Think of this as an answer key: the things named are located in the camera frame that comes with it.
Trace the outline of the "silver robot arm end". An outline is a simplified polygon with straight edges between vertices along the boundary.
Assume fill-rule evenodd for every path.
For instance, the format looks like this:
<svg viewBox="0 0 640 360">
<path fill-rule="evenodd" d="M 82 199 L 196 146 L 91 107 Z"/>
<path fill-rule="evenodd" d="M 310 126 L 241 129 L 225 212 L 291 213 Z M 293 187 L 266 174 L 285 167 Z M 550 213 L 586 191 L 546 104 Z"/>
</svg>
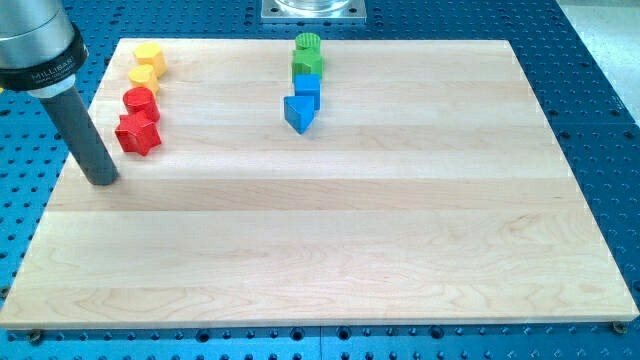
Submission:
<svg viewBox="0 0 640 360">
<path fill-rule="evenodd" d="M 1 87 L 52 98 L 75 85 L 88 57 L 60 0 L 1 0 Z"/>
</svg>

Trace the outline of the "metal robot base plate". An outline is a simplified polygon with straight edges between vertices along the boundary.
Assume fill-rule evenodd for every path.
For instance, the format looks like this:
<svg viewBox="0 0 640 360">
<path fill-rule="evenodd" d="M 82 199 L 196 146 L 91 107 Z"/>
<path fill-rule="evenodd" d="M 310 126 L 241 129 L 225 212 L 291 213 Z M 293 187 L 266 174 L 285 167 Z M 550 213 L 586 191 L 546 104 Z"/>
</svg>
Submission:
<svg viewBox="0 0 640 360">
<path fill-rule="evenodd" d="M 263 23 L 365 23 L 365 0 L 262 0 Z"/>
</svg>

